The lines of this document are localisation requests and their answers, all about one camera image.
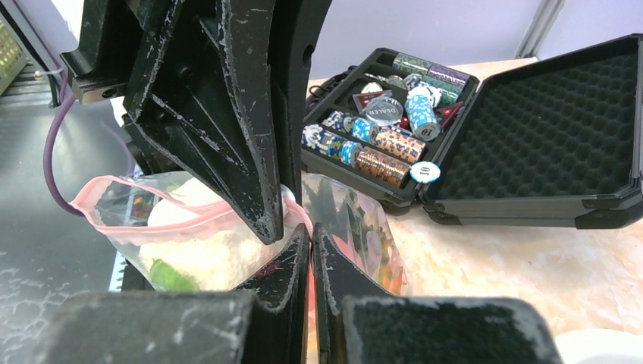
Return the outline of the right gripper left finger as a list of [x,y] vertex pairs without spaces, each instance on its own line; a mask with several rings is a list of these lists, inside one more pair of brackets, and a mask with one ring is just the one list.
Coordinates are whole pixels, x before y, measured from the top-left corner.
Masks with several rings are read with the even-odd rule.
[[309,232],[229,292],[83,293],[39,337],[37,363],[302,363]]

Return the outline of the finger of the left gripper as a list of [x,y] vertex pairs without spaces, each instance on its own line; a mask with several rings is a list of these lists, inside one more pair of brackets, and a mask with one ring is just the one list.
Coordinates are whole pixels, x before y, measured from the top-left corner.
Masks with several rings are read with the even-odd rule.
[[301,136],[312,55],[330,6],[322,0],[274,4],[268,63],[279,178],[297,202],[302,199]]

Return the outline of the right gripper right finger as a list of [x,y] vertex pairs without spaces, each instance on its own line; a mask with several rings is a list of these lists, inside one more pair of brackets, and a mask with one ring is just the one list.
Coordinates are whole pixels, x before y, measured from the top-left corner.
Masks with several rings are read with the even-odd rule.
[[312,233],[318,359],[322,363],[559,363],[549,327],[508,297],[398,297]]

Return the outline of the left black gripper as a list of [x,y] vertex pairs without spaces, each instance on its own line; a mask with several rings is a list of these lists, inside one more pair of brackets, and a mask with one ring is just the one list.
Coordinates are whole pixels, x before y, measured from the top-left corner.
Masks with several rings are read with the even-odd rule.
[[283,235],[270,91],[272,1],[83,3],[61,53],[82,105],[125,96],[127,120],[230,203],[266,244]]

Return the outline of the toy pineapple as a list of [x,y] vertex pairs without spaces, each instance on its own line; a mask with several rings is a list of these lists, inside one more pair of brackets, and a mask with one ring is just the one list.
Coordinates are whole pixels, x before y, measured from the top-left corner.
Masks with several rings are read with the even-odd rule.
[[322,174],[302,177],[303,207],[313,223],[323,224],[330,233],[349,240],[359,232],[356,191]]

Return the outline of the clear pink-dotted zip bag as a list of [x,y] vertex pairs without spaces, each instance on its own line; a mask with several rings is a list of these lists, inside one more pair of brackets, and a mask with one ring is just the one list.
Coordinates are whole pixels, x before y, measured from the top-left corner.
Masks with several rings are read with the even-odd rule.
[[[389,293],[409,289],[386,215],[373,198],[321,174],[303,200],[282,191],[284,234],[321,222],[339,250]],[[71,205],[160,291],[248,288],[285,265],[287,238],[264,244],[216,192],[185,171],[95,177]]]

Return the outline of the white oval plastic basket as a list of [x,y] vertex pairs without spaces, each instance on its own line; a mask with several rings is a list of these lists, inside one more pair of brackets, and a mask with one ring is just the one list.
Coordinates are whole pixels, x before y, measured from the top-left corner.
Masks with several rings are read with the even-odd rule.
[[642,363],[642,336],[612,329],[566,332],[554,342],[564,363]]

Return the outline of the white toy cauliflower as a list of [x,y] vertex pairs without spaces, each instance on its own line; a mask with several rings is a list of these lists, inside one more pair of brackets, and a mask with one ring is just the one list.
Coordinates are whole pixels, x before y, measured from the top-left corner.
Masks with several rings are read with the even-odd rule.
[[151,282],[173,290],[170,280],[180,275],[200,290],[230,290],[270,262],[286,243],[263,244],[234,212],[217,221],[224,226],[203,238],[142,245],[139,260]]

